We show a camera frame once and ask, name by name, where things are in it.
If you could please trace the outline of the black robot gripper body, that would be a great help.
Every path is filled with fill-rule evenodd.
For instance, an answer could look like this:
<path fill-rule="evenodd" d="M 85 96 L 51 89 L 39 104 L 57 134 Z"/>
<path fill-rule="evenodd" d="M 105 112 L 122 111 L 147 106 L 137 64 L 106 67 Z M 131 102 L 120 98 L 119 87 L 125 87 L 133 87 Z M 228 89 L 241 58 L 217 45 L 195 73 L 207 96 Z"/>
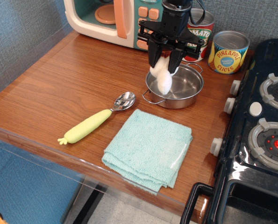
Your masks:
<path fill-rule="evenodd" d="M 187 24 L 189 19 L 194 25 L 199 25 L 205 17 L 205 5 L 199 0 L 197 3 L 204 10 L 202 17 L 195 22 L 192 19 L 192 0 L 163 0 L 161 21 L 140 21 L 138 40 L 147 43 L 150 38 L 157 40 L 163 49 L 184 49 L 185 56 L 198 58 L 204 41 L 191 33 Z M 188 47 L 188 44 L 196 45 L 195 49 Z"/>

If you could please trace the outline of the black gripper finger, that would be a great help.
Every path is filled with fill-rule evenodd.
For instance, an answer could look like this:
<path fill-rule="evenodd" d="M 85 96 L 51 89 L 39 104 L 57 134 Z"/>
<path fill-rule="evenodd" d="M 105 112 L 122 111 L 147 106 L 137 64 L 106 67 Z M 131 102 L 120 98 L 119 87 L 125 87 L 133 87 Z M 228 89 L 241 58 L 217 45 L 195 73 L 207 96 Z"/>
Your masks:
<path fill-rule="evenodd" d="M 180 65 L 182 58 L 185 57 L 186 51 L 184 49 L 172 49 L 170 52 L 168 71 L 174 73 L 176 68 Z"/>
<path fill-rule="evenodd" d="M 162 45 L 152 38 L 148 41 L 148 55 L 149 55 L 149 65 L 154 68 L 156 63 L 158 62 L 163 48 Z"/>

